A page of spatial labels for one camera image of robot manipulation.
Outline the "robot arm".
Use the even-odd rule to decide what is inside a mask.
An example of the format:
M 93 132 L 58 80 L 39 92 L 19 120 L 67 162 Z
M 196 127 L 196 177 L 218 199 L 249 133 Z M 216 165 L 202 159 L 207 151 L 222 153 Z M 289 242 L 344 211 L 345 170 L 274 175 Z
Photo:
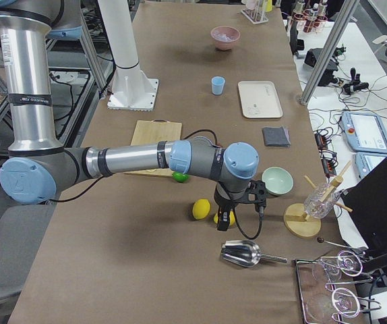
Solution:
M 14 141 L 0 169 L 1 186 L 19 203 L 33 205 L 85 180 L 146 169 L 173 171 L 216 182 L 217 228 L 228 229 L 238 204 L 266 206 L 255 179 L 259 156 L 250 144 L 227 148 L 197 137 L 98 149 L 65 148 L 57 139 L 45 41 L 82 35 L 79 1 L 0 1 L 0 40 Z

